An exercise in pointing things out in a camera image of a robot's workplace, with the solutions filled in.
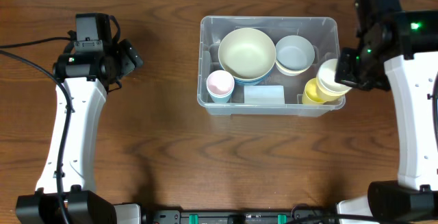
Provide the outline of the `cream plastic cup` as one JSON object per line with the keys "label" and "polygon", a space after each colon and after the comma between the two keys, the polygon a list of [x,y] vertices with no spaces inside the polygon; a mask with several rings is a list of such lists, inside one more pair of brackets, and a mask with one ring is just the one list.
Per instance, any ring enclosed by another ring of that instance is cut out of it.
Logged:
{"label": "cream plastic cup", "polygon": [[337,61],[338,59],[333,58],[322,63],[318,70],[317,78],[327,90],[336,93],[346,93],[352,88],[335,81]]}

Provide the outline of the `grey small bowl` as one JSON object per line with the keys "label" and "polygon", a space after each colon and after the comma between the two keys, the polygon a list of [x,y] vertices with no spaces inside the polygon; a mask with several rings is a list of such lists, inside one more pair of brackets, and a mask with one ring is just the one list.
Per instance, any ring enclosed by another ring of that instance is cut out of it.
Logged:
{"label": "grey small bowl", "polygon": [[287,70],[305,71],[315,60],[315,49],[302,36],[286,36],[276,44],[276,60]]}

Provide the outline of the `yellow plastic cup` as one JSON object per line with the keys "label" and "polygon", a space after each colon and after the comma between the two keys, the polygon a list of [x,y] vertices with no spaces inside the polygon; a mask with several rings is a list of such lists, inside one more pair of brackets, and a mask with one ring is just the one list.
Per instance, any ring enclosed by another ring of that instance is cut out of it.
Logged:
{"label": "yellow plastic cup", "polygon": [[318,96],[318,86],[316,78],[310,79],[302,94],[302,103],[306,105],[322,105],[325,103],[323,99]]}
{"label": "yellow plastic cup", "polygon": [[335,101],[346,94],[345,92],[333,92],[327,89],[319,79],[316,79],[316,93],[324,102]]}

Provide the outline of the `pink plastic cup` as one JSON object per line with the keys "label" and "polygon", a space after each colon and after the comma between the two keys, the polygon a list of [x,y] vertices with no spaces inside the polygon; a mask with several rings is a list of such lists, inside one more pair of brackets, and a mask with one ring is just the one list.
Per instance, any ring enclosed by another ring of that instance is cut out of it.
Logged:
{"label": "pink plastic cup", "polygon": [[225,96],[231,93],[235,86],[235,80],[227,71],[217,70],[207,78],[207,90],[215,96]]}

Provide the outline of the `beige large bowl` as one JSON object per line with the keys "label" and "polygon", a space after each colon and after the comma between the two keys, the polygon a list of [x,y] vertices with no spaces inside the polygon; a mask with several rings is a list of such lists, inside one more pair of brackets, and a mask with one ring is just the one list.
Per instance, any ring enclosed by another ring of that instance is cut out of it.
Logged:
{"label": "beige large bowl", "polygon": [[223,38],[218,48],[218,61],[236,81],[256,82],[271,72],[276,62],[276,47],[264,32],[240,28]]}

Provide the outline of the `dark blue large bowl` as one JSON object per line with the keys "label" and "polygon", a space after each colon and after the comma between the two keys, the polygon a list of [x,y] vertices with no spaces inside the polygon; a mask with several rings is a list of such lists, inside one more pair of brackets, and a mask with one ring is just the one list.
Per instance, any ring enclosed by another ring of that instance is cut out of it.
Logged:
{"label": "dark blue large bowl", "polygon": [[254,86],[257,84],[260,84],[261,82],[265,81],[266,79],[256,79],[254,81],[242,81],[239,79],[235,79],[235,83],[241,86]]}

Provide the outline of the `light blue plastic cup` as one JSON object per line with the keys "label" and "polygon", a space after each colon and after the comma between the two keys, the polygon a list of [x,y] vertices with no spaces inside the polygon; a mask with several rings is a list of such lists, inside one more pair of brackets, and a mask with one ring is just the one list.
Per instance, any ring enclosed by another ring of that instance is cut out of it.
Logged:
{"label": "light blue plastic cup", "polygon": [[214,95],[212,93],[209,94],[211,100],[214,103],[227,103],[231,99],[232,93],[228,93],[227,95]]}

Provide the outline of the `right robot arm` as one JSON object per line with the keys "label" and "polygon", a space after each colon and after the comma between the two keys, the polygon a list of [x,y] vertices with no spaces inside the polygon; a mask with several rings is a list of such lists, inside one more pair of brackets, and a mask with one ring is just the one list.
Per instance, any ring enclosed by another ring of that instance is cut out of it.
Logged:
{"label": "right robot arm", "polygon": [[394,97],[400,162],[394,181],[372,182],[363,197],[341,201],[340,223],[437,219],[437,12],[405,11],[399,0],[355,0],[356,49],[345,48],[335,81]]}

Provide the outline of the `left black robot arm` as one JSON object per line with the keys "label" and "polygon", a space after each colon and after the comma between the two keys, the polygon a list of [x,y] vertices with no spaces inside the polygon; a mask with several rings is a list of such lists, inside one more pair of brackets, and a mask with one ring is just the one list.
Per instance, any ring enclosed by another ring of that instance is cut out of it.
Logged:
{"label": "left black robot arm", "polygon": [[112,34],[114,16],[78,14],[71,42],[53,65],[57,108],[51,146],[32,195],[18,197],[21,223],[141,223],[137,203],[111,204],[95,191],[94,154],[101,111],[121,79],[143,65],[129,42]]}

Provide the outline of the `white label on bin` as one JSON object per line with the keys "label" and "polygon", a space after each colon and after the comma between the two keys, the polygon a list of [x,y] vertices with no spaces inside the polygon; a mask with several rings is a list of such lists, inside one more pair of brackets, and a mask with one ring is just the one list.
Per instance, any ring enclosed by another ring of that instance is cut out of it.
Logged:
{"label": "white label on bin", "polygon": [[257,105],[283,105],[285,103],[283,86],[245,86],[244,103]]}

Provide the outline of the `clear plastic storage bin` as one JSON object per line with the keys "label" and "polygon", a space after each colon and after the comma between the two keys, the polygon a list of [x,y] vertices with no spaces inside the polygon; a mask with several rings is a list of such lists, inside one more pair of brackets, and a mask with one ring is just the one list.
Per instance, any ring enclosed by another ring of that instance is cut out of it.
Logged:
{"label": "clear plastic storage bin", "polygon": [[[255,86],[283,86],[283,105],[257,105],[244,103],[244,87],[235,83],[227,103],[214,103],[207,90],[208,76],[224,70],[218,61],[218,48],[223,38],[240,28],[254,28],[267,34],[275,47],[286,36],[302,36],[315,49],[315,60],[305,71],[290,71],[276,60],[273,72],[265,84]],[[302,103],[306,83],[316,78],[322,63],[339,56],[337,23],[329,17],[271,17],[271,16],[206,16],[201,21],[198,60],[197,101],[211,115],[275,114],[321,116],[341,109],[346,99],[341,97],[322,105]]]}

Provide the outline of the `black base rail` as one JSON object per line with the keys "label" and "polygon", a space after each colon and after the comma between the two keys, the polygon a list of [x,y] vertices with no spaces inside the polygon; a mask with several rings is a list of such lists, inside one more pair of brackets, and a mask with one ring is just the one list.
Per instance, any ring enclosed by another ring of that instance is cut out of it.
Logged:
{"label": "black base rail", "polygon": [[389,220],[359,214],[337,214],[309,206],[298,206],[290,211],[146,211],[141,224],[337,224],[389,223]]}

